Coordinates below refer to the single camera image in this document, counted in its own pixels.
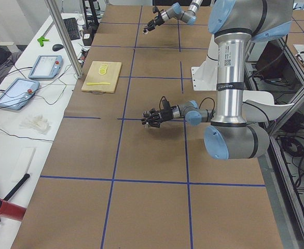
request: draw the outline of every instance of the black handle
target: black handle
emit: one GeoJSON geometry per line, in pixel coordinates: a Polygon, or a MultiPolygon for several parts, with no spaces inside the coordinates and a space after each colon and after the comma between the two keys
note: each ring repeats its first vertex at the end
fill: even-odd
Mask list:
{"type": "Polygon", "coordinates": [[[16,186],[7,194],[4,198],[5,201],[9,201],[9,199],[13,196],[14,193],[25,183],[25,181],[30,177],[29,174],[25,174],[22,179],[16,184],[16,186]]]}

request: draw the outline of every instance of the white table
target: white table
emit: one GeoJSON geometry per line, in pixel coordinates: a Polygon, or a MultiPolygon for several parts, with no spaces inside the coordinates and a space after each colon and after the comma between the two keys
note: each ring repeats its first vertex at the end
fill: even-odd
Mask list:
{"type": "MultiPolygon", "coordinates": [[[[79,18],[77,14],[63,14],[62,17],[75,17],[76,19],[79,18]]],[[[59,75],[64,72],[67,65],[70,65],[70,60],[66,55],[64,48],[57,52],[52,51],[52,46],[54,44],[62,44],[55,25],[53,25],[53,27],[46,35],[46,38],[50,41],[44,42],[43,47],[41,47],[37,41],[37,39],[42,36],[45,30],[50,26],[51,22],[51,17],[45,21],[43,26],[40,28],[38,33],[25,49],[22,56],[17,61],[17,68],[33,66],[38,55],[41,54],[57,54],[63,57],[63,66],[59,72],[59,75]]],[[[83,45],[82,40],[73,40],[72,44],[74,46],[76,54],[79,55],[83,45]]],[[[30,70],[23,70],[22,72],[27,77],[30,70]]],[[[5,90],[16,78],[21,77],[23,76],[19,72],[8,75],[1,83],[0,89],[5,90]]],[[[77,80],[77,76],[75,75],[72,66],[68,69],[65,75],[61,77],[61,80],[67,84],[66,87],[59,80],[55,81],[52,84],[50,84],[52,80],[40,81],[40,87],[47,87],[44,87],[36,92],[36,95],[43,96],[49,103],[53,103],[57,100],[65,87],[63,94],[55,104],[49,105],[42,98],[34,96],[20,111],[0,109],[0,128],[10,134],[15,134],[17,136],[28,136],[36,139],[54,140],[61,123],[64,110],[67,107],[77,80]],[[28,116],[35,117],[37,115],[42,115],[44,118],[46,118],[51,126],[50,130],[46,134],[40,134],[34,129],[20,128],[20,123],[24,121],[28,116]]],[[[28,170],[28,173],[31,176],[17,191],[17,193],[10,199],[10,202],[13,202],[17,205],[23,207],[28,206],[51,146],[51,142],[19,139],[13,136],[9,136],[0,131],[0,198],[4,198],[16,184],[14,182],[11,182],[10,178],[22,149],[25,147],[35,147],[35,153],[28,170]]],[[[0,224],[0,249],[7,249],[11,247],[20,224],[21,223],[18,221],[2,218],[2,222],[0,224]]]]}

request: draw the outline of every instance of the black chair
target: black chair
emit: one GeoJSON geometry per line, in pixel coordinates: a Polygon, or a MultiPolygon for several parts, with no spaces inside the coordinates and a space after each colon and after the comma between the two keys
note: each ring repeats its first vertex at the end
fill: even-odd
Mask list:
{"type": "MultiPolygon", "coordinates": [[[[153,5],[172,6],[175,3],[179,3],[181,6],[189,6],[192,0],[153,0],[153,5]]],[[[200,6],[209,6],[211,0],[203,0],[200,6]]]]}

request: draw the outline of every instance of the black computer mouse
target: black computer mouse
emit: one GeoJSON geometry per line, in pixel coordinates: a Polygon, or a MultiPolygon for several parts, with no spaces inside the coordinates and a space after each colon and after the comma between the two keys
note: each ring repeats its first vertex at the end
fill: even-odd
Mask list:
{"type": "Polygon", "coordinates": [[[59,51],[62,48],[63,48],[62,44],[54,44],[52,47],[53,51],[59,51]]]}

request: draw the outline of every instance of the red cylinder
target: red cylinder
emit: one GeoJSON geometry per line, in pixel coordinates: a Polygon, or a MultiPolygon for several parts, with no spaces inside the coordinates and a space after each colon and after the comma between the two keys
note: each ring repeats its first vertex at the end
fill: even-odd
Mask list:
{"type": "Polygon", "coordinates": [[[0,217],[22,221],[26,208],[0,199],[0,217]]]}

